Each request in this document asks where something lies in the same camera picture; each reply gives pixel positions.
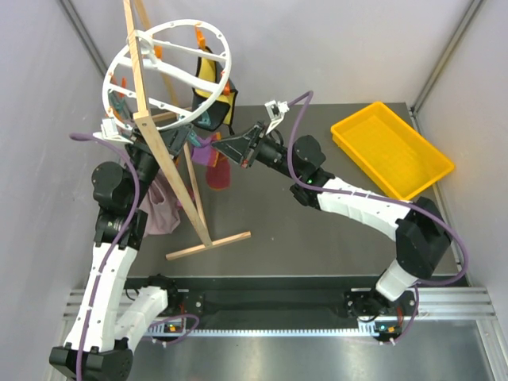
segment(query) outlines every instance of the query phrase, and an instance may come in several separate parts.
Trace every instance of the gray wall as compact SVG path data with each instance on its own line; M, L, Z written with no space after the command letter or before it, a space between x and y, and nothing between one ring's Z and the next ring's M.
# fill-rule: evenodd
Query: gray wall
M56 2L0 19L0 378L38 380L91 262L90 173L110 154L67 138L98 129L101 79Z
M481 9L420 115L425 135L456 163L441 186L508 336L508 2Z
M125 45L121 2L74 1L110 62ZM195 18L217 26L233 53L238 104L259 105L309 89L315 103L411 103L469 0L144 2L154 25ZM171 38L195 46L194 31L187 32ZM193 60L171 60L194 73ZM158 83L156 76L150 94L165 98ZM188 104L189 88L179 89Z

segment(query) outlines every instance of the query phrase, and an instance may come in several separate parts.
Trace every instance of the cable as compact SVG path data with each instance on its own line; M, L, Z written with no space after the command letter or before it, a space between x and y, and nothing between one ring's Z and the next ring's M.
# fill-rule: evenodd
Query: cable
M418 314L418 307L420 306L420 292L418 291L418 286L414 285L414 310L411 314L411 318L408 321L405 329L402 331L400 335L398 335L397 338L393 340L393 344L397 344L400 342L400 340L403 339L403 337L409 332L410 328L413 326L414 319L416 318L416 315Z
M194 319L194 324L192 325L192 327L190 329L188 329L183 335L181 336L178 336L178 338L174 339L173 341L164 341L164 343L166 344L176 344L176 343L179 343L180 341L183 341L187 336L189 336L191 333L193 333L196 328L198 328L198 325L199 325L199 316L198 315L194 315L194 314L181 314L181 315L175 315L175 316L171 316L171 317L167 317L163 320L159 320L159 321L156 321L155 323L152 323L149 328L152 328L152 327L156 327L158 325L161 325L161 324L165 324L169 321L173 321L173 320L176 320L176 319L184 319L184 318L192 318Z
M135 298L132 298L132 297L129 295L129 290L127 290L127 289L125 289L125 296L127 297L127 299L132 300L133 302L135 302L135 301L136 301L136 299L135 299Z
M90 301L88 302L88 311L85 315L85 320L83 323L83 331L81 332L81 337L79 339L79 347L78 347L78 355L76 357L76 381L83 381L83 374L82 374L82 362L83 362L83 349L85 346L85 340L87 338L87 332L88 332L88 325L90 324L90 316L92 312L92 308L94 307L94 301L95 297L97 295L97 289L98 289L98 283L102 274L102 270L106 266L107 260L110 258L111 252L113 251L114 247L118 244L121 237L124 235L125 231L129 227L130 222L132 221L134 214L136 213L137 204L139 202L140 198L140 181L137 177L136 168L134 168L133 164L130 162L129 156L123 152L121 149L115 147L111 143L98 139L97 137L94 137L93 135L86 134L86 133L72 133L69 135L69 137L72 140L77 141L95 141L96 143L99 143L100 145L103 145L112 151L116 152L124 161L127 167L129 168L131 174L133 175L133 181L134 181L134 201L130 208L129 214L127 215L127 218L125 219L124 223L122 224L120 231L118 231L117 236L113 239L113 242L111 242L110 248L108 248L106 254L104 255L104 258L102 259L102 262L98 268L98 274L95 277L94 285L92 287L92 292L90 293Z
M300 102L301 100L303 100L304 98L306 98L305 103L303 104L302 108L298 112L298 116L296 118L296 121L294 122L293 129L291 130L291 137L290 137L289 144L288 144L288 147L287 147L287 166L289 167L289 173L291 175L291 178L300 187L309 189L311 191L329 192L329 193L335 193L335 194L344 194L344 195L348 195L348 196L357 196L357 197L362 197L362 198L370 198L370 199L373 199L373 200L376 200L376 201L388 202L390 204L395 204L395 205L400 205L400 206L406 206L406 207L408 207L408 208L410 208L410 209L412 209L412 210L414 210L414 211L416 211L416 212L418 212L420 214L423 214L427 218L430 218L432 221L436 222L440 227L442 227L444 230L446 230L452 236L452 238L456 241L456 243L459 245L460 251L462 252L462 256L464 258L464 262L462 263L462 268L460 269L460 271L456 275L452 276L449 279L445 279L445 280L425 280L425 279L420 279L419 283L425 284L427 286L448 286L449 284L452 284L452 283L456 282L457 280L459 280L460 278L462 278L466 274L466 271L468 270L468 267L469 267L469 252L466 249L466 245L465 245L464 241L462 240L462 238L459 236L459 234L451 226L449 226L446 222L444 222L440 218L434 216L433 214L431 214L427 210L422 209L420 206L414 205L412 202L404 202L404 201L401 201L401 200L395 200L395 199L392 199L392 198L378 196L378 195L370 194L370 193L363 193L363 192L352 193L352 192L349 192L347 190L328 189L328 188L323 188L323 187L315 187L315 186L312 186L312 185L309 185L309 184L305 184L304 182L300 181L300 179L296 175L296 173L294 171L294 167L293 167L293 145L294 145L294 140L296 138L296 133L298 131L298 127L300 125L300 122L303 119L303 115L305 114L305 112L307 111L307 108L309 107L310 100L312 99L313 95L314 95L314 92L310 90L310 91L307 91L305 94L300 95L295 100L287 103L287 105L289 107L291 107L294 104L296 104L296 103Z

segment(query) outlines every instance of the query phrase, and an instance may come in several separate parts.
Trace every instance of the wooden pole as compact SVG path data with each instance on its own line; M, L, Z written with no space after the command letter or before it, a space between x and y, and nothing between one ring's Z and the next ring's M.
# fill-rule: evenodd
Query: wooden pole
M175 163L167 151L162 137L160 136L152 119L145 93L143 64L141 60L140 46L135 35L134 17L130 0L124 0L124 10L129 40L129 52L133 62L134 86L137 101L137 112L134 114L134 121L136 122L137 128L141 131L141 135L143 135L147 145L150 147L150 151L152 151L160 169L166 176L167 181L171 184L176 197L181 202L185 213L187 213L187 216L190 219L190 223L194 226L194 229L199 235L202 243L205 247L212 246L212 240L210 239L208 229L200 218L189 192L187 192L185 184L176 169Z

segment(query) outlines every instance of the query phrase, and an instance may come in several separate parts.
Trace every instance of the gray table surface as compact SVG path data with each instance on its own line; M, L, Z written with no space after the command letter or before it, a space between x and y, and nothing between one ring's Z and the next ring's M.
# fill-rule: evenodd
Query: gray table surface
M312 105L299 134L312 134L320 142L327 157L325 170L355 186L382 194L333 143L329 131L331 125L365 106ZM388 106L410 123L406 104ZM295 108L279 125L286 141L296 113ZM243 131L263 119L267 119L264 106L239 106L235 109L234 128ZM187 173L184 161L180 164L183 174ZM206 185L204 167L194 167L212 240L247 230L252 237L166 261L165 254L201 243L181 212L182 222L172 234L144 239L130 276L378 275L395 258L394 242L382 233L346 217L300 206L289 191L291 180L263 164L254 163L249 169L232 164L231 187L222 191ZM421 195L434 198L432 189ZM437 273L452 274L456 269L448 251Z
M394 347L360 337L190 337L143 342L129 380L494 381L473 321L417 321Z

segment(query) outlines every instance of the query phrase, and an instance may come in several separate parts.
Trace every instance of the yellow plastic tray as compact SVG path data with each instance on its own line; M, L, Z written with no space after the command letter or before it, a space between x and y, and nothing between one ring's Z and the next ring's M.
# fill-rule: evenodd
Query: yellow plastic tray
M381 190L410 200L455 165L382 102L339 121L333 141Z

